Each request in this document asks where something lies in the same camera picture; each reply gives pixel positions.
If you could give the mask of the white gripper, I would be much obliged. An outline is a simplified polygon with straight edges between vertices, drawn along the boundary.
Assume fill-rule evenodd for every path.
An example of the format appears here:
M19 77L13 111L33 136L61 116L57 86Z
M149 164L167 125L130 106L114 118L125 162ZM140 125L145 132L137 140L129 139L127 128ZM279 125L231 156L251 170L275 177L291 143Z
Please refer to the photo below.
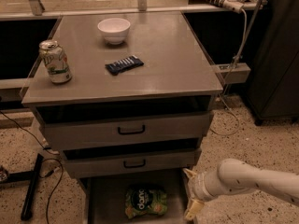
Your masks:
M188 200L184 218L192 221L204 208L203 202L212 201L221 195L234 195L236 189L224 184L218 177L216 171L197 174L188 168L183 169L184 174L189 178L188 187L193 199Z

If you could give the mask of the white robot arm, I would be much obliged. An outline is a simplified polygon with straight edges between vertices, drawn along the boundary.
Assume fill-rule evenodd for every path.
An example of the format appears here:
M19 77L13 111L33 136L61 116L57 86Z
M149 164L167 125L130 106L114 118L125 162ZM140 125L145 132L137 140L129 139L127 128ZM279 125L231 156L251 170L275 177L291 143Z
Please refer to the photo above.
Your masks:
M198 174L184 168L189 200L184 218L194 220L206 202L222 195L260 190L293 205L299 205L299 174L261 169L237 159L221 161L213 171Z

